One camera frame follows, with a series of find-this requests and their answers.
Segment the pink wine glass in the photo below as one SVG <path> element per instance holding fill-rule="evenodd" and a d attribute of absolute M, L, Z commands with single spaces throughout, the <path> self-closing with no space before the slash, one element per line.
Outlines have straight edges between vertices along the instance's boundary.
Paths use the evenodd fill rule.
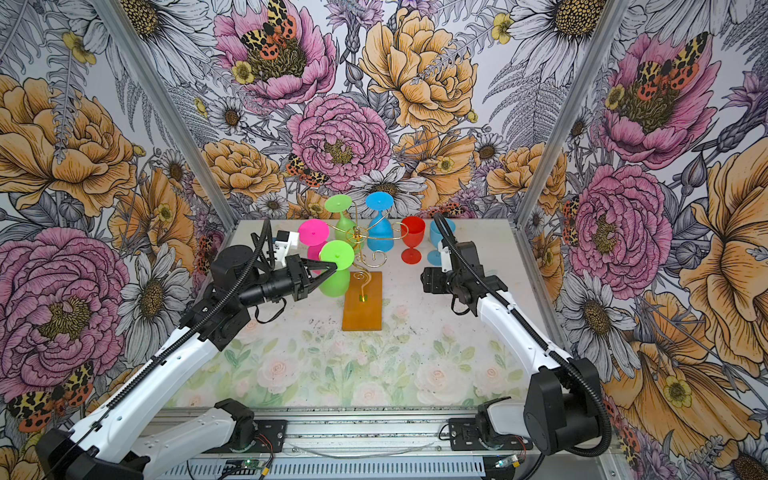
<path fill-rule="evenodd" d="M 308 249 L 307 258 L 319 260 L 330 235 L 329 225 L 319 219 L 306 220 L 299 226 L 298 234 L 299 242 Z"/>

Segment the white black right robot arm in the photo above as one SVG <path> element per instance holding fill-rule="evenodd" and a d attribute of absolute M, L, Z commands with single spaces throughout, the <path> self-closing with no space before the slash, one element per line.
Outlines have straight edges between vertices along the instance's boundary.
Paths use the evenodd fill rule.
<path fill-rule="evenodd" d="M 480 439 L 498 446 L 520 436 L 545 455 L 605 453 L 612 431 L 594 364 L 572 357 L 529 321 L 506 285 L 485 274 L 474 243 L 444 239 L 438 250 L 440 266 L 421 274 L 424 291 L 450 295 L 490 327 L 518 357 L 529 380 L 523 404 L 502 398 L 479 407 Z"/>

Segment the red wine glass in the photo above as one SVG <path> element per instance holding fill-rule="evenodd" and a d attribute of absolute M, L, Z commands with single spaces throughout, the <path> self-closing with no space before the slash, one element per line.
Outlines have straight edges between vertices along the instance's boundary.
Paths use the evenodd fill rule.
<path fill-rule="evenodd" d="M 418 250 L 424 239 L 425 221 L 417 216 L 409 216 L 401 221 L 401 236 L 406 249 L 401 254 L 401 260 L 408 265 L 416 265 L 422 259 Z"/>

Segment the light blue wine glass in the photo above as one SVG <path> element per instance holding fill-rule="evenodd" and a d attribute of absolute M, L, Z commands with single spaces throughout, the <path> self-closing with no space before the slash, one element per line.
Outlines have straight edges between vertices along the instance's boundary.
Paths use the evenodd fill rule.
<path fill-rule="evenodd" d="M 432 223 L 430 224 L 429 240 L 433 245 L 434 249 L 428 253 L 427 260 L 432 266 L 439 267 L 439 268 L 440 268 L 440 256 L 438 252 L 438 247 L 439 247 L 440 241 L 443 239 L 443 235 L 440 230 L 440 225 L 442 224 L 446 224 L 448 226 L 448 229 L 451 234 L 454 234 L 456 229 L 455 223 L 452 220 L 446 219 L 444 217 L 442 217 L 441 220 L 438 220 L 438 218 L 435 217 L 432 220 Z"/>

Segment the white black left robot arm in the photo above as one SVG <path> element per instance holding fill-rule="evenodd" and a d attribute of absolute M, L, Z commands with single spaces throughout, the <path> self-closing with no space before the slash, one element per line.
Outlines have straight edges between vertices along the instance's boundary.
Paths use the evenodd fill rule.
<path fill-rule="evenodd" d="M 338 271 L 328 262 L 288 255 L 279 266 L 269 237 L 255 247 L 222 250 L 204 297 L 179 328 L 114 395 L 69 430 L 51 430 L 36 445 L 46 479 L 155 479 L 214 449 L 242 451 L 257 437 L 254 413 L 225 399 L 200 416 L 150 437 L 156 414 L 204 364 L 250 322 L 250 309 L 307 298 Z"/>

